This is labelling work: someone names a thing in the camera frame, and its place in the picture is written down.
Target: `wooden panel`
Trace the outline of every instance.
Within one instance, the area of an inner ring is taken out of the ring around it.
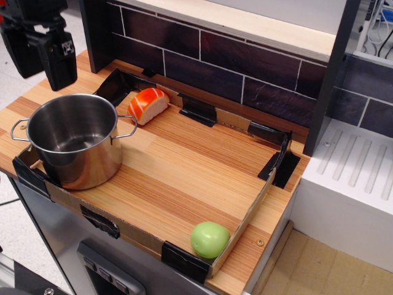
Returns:
[[[98,74],[90,72],[87,53],[77,58],[78,80],[59,92],[47,81],[41,82],[22,98],[0,112],[0,169],[16,178],[12,159],[28,143],[13,141],[13,124],[46,101],[69,93],[94,93],[111,71],[133,66],[114,61]],[[126,113],[126,99],[118,108]],[[129,133],[131,120],[120,119],[120,134]],[[17,128],[15,135],[25,137]],[[129,138],[120,139],[123,165],[106,183],[72,193],[83,202],[108,212],[159,240],[167,240],[193,252],[190,233],[201,221],[213,220],[234,233],[247,209],[265,182],[257,177],[277,149],[247,134],[215,124],[206,127],[179,114],[170,106]],[[246,227],[218,274],[206,285],[226,294],[241,294],[260,260],[278,221],[285,210],[308,157],[303,145],[294,141],[294,153],[302,157],[285,189],[272,187],[259,211]]]

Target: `cardboard strip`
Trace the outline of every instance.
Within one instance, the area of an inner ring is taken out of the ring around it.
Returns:
[[[269,178],[267,179],[264,187],[260,191],[259,195],[256,197],[256,199],[253,201],[251,204],[250,208],[248,209],[245,217],[243,220],[240,222],[240,225],[236,229],[235,233],[232,235],[232,237],[229,239],[229,242],[223,252],[220,254],[219,257],[216,258],[216,260],[213,262],[212,267],[210,268],[210,271],[208,273],[208,277],[213,277],[217,274],[217,272],[220,270],[222,264],[224,264],[226,258],[229,256],[231,253],[233,247],[235,247],[236,242],[239,240],[240,236],[243,234],[244,230],[246,229],[247,225],[250,223],[251,219],[255,216],[257,213],[260,205],[262,204],[269,188],[271,187],[274,178],[276,177],[276,168],[271,171]]]

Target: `dark tile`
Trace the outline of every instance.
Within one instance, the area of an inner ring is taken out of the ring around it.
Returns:
[[[201,59],[295,90],[300,60],[243,42],[201,32]]]
[[[116,58],[164,75],[162,49],[112,34]]]
[[[297,58],[301,58],[302,60],[310,61],[312,63],[318,63],[321,66],[327,66],[327,64],[328,64],[326,61],[320,61],[320,60],[316,60],[315,58],[305,57],[304,55],[296,54],[296,53],[293,53],[293,52],[288,52],[288,51],[281,50],[279,48],[272,47],[272,46],[267,46],[265,44],[261,44],[261,43],[255,42],[255,41],[246,40],[246,42],[250,43],[250,44],[255,44],[257,46],[261,46],[261,47],[266,48],[266,49],[271,49],[271,50],[274,50],[276,52],[281,52],[281,53],[284,53],[284,54],[288,54],[291,57],[297,57]]]
[[[111,32],[119,35],[124,35],[122,14],[120,12],[120,7],[108,4],[107,12],[109,17],[109,22],[111,24]]]
[[[393,138],[392,126],[393,106],[370,100],[360,127]]]
[[[351,58],[343,88],[393,103],[393,69]]]
[[[246,78],[244,81],[243,104],[309,127],[316,100]]]
[[[325,72],[325,66],[303,61],[300,65],[296,91],[312,98],[318,98]]]
[[[165,51],[166,76],[236,102],[241,100],[243,77],[201,63],[191,58]]]
[[[197,29],[129,9],[122,11],[126,36],[199,58]]]
[[[342,90],[332,117],[333,119],[357,126],[366,102],[366,97]]]

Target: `black tape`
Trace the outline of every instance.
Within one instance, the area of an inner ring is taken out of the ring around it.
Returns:
[[[167,241],[162,246],[161,260],[201,284],[204,283],[211,266]]]
[[[156,87],[154,82],[115,68],[95,94],[110,101],[114,106],[118,106],[131,91],[151,87]]]
[[[112,238],[119,238],[120,237],[120,230],[119,227],[116,225],[114,221],[107,219],[107,217],[102,216],[98,213],[89,210],[88,208],[80,205],[80,210],[82,215],[90,221],[96,228],[101,229],[102,231],[106,232]]]
[[[250,123],[247,132],[277,146],[282,145],[284,140],[287,138],[287,134],[285,132],[256,122]]]
[[[50,200],[45,181],[49,181],[51,183],[53,182],[46,174],[41,172],[39,169],[30,169],[30,167],[27,166],[27,164],[25,164],[24,161],[18,157],[13,159],[12,164],[14,165],[19,182],[22,185]]]
[[[292,132],[286,133],[286,138],[281,143],[280,152],[275,153],[269,162],[265,165],[258,177],[267,180],[270,172],[274,167],[277,168],[276,177],[274,178],[273,185],[285,188],[290,176],[294,172],[300,158],[294,155],[290,150],[292,142]]]

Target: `toy apple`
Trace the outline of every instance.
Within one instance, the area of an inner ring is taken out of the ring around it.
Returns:
[[[216,258],[229,241],[229,230],[212,221],[199,223],[191,233],[191,245],[203,258]]]

